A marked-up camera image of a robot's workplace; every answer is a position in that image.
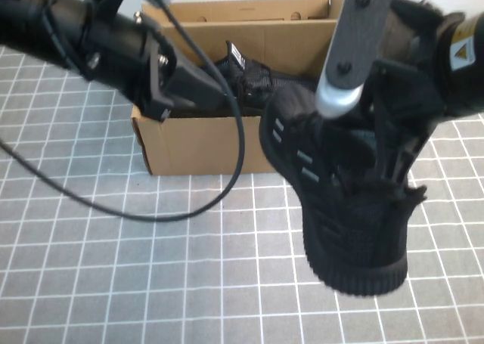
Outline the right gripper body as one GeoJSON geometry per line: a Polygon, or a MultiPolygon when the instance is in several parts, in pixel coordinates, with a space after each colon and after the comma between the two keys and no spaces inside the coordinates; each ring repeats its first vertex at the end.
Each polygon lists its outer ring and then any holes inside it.
{"type": "Polygon", "coordinates": [[[392,120],[387,147],[391,149],[393,181],[395,149],[412,150],[417,159],[442,116],[444,104],[428,74],[391,60],[374,62],[365,88],[371,93],[371,104],[364,108],[366,114],[374,122],[374,95],[380,94],[392,120]]]}

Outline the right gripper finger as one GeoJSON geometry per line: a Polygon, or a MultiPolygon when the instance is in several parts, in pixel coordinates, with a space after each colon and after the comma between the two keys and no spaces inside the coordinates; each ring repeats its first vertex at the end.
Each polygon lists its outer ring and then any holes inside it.
{"type": "Polygon", "coordinates": [[[392,180],[396,183],[396,194],[405,195],[408,186],[408,172],[416,160],[416,154],[405,147],[397,147],[394,152],[392,180]]]}
{"type": "Polygon", "coordinates": [[[391,179],[390,158],[391,149],[387,147],[387,132],[392,128],[391,117],[384,105],[380,94],[374,95],[374,132],[377,146],[376,166],[374,174],[379,180],[389,181],[391,179]]]}

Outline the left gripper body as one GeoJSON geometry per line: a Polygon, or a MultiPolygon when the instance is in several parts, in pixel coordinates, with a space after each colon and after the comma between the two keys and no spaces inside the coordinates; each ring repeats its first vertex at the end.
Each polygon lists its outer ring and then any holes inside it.
{"type": "Polygon", "coordinates": [[[191,64],[177,64],[166,74],[166,97],[175,110],[215,112],[229,106],[220,84],[191,64]]]}

